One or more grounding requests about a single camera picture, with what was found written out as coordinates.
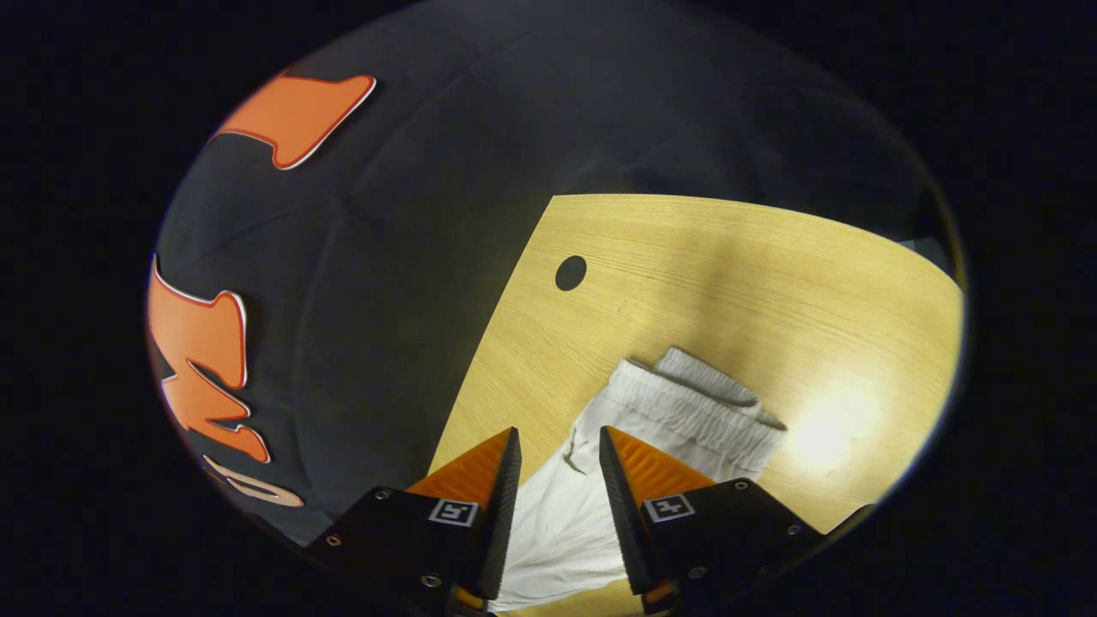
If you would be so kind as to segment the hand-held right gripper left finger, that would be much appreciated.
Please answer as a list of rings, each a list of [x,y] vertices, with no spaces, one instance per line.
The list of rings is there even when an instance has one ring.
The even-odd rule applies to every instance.
[[[501,588],[522,464],[509,427],[411,487],[372,487],[309,558],[399,614],[486,614]]]

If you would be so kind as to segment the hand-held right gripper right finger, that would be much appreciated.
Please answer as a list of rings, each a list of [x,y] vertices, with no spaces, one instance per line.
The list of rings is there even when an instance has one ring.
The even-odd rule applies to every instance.
[[[708,614],[819,551],[819,534],[745,476],[717,482],[615,427],[599,462],[627,586],[647,614]]]

